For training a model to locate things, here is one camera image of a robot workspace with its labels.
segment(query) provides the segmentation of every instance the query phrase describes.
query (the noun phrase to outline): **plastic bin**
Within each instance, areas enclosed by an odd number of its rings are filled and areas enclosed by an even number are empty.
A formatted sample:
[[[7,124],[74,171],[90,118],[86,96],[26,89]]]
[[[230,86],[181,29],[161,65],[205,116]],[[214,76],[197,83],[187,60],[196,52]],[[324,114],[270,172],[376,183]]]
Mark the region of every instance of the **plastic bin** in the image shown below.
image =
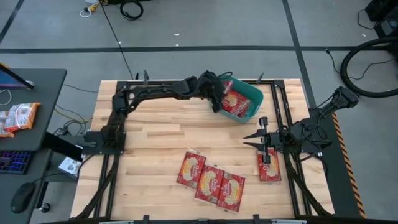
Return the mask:
[[[243,118],[240,118],[238,116],[235,116],[233,114],[230,114],[229,112],[221,109],[219,113],[239,122],[239,123],[247,123],[256,113],[258,112],[261,103],[264,99],[264,95],[262,94],[262,91],[257,89],[256,87],[247,84],[241,80],[238,80],[234,77],[220,77],[223,79],[223,81],[229,81],[232,80],[232,89],[236,90],[238,93],[242,94],[243,96],[247,97],[249,100],[251,100],[251,104],[246,111],[246,114],[244,115]]]

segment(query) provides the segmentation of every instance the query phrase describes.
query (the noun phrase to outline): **wooden table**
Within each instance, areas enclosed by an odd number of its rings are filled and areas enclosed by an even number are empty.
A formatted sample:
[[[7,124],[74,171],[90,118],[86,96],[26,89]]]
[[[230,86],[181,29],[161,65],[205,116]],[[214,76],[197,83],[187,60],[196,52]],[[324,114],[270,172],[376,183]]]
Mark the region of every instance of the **wooden table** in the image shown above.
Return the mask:
[[[300,80],[284,81],[293,122],[308,117]],[[94,131],[99,131],[108,120],[116,83],[116,80],[101,82],[91,125]],[[259,214],[261,218],[293,218],[283,156],[279,155],[282,182],[265,184],[259,181],[256,149],[243,144],[242,138],[259,128],[258,118],[262,116],[268,117],[269,131],[277,129],[270,86],[256,87],[263,92],[264,101],[256,117],[246,124],[214,114],[209,102],[197,98],[167,98],[141,103],[126,120],[126,149],[119,163],[111,219],[142,220],[143,215],[150,215],[151,220],[252,219],[253,214]],[[200,151],[207,157],[207,162],[246,176],[239,213],[226,213],[195,200],[193,189],[176,183],[188,148]],[[95,156],[83,166],[71,217],[79,214],[96,192],[102,161],[103,156]],[[309,159],[303,162],[303,171],[307,187],[324,208],[333,213],[322,163],[315,158]],[[297,186],[296,190],[300,211],[304,214]],[[104,214],[106,199],[105,194],[101,214]]]

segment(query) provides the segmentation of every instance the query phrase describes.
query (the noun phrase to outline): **food package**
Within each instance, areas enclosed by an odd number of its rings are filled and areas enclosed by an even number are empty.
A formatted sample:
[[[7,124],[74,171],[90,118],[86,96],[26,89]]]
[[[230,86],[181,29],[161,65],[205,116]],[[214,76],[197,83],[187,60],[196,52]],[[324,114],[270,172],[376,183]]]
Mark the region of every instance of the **food package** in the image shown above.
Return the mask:
[[[260,181],[266,182],[280,182],[279,160],[278,153],[273,148],[268,149],[269,157],[271,158],[270,164],[263,164],[261,161],[263,152],[257,152],[257,160],[259,163]]]
[[[217,204],[224,171],[217,166],[205,164],[195,198]]]
[[[182,162],[177,183],[196,189],[205,161],[206,157],[199,155],[199,152],[189,149]]]
[[[239,212],[245,179],[245,177],[240,175],[225,172],[221,182],[217,206],[227,211]]]
[[[6,131],[32,129],[37,107],[40,103],[21,103],[11,107],[7,120]]]
[[[249,99],[234,89],[230,89],[222,101],[223,109],[239,118],[244,117],[250,104],[251,101]]]
[[[14,137],[9,131],[6,131],[6,120],[8,117],[8,111],[0,111],[0,138]]]

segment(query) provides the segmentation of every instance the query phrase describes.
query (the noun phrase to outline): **snack box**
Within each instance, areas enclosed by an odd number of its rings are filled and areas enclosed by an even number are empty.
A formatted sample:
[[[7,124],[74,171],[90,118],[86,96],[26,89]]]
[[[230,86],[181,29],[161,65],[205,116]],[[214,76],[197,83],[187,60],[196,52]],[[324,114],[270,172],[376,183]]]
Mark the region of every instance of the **snack box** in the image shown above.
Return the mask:
[[[225,172],[217,206],[232,212],[239,212],[245,180],[245,177]]]
[[[188,150],[182,162],[177,183],[196,189],[205,161],[206,157],[200,155],[199,152]]]
[[[217,204],[224,171],[217,166],[205,164],[195,198]]]
[[[263,164],[261,162],[263,152],[257,152],[257,160],[258,160],[259,172],[260,172],[260,181],[280,182],[282,180],[282,178],[280,177],[278,153],[275,152],[275,150],[273,148],[269,148],[268,154],[271,158],[271,163]]]

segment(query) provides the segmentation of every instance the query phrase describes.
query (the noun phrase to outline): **black desk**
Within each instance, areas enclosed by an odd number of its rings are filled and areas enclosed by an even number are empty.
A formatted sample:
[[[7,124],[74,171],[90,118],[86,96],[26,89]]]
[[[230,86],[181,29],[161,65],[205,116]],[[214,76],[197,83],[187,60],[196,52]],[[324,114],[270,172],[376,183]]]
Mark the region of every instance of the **black desk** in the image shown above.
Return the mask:
[[[7,106],[0,106],[0,111],[9,110],[12,105],[18,103],[39,102],[41,105],[38,107],[31,130],[17,131],[14,138],[0,139],[1,150],[36,151],[26,175],[0,174],[0,223],[2,224],[29,223],[34,208],[41,204],[49,180],[40,179],[36,182],[34,196],[28,208],[20,214],[11,212],[11,198],[22,184],[43,178],[49,173],[56,173],[48,171],[51,167],[52,150],[64,152],[64,150],[74,147],[74,145],[47,133],[47,126],[67,71],[64,69],[13,69],[12,71],[20,77],[34,82],[35,88],[33,90],[11,90],[12,101]],[[61,160],[59,156],[55,158],[57,161]]]

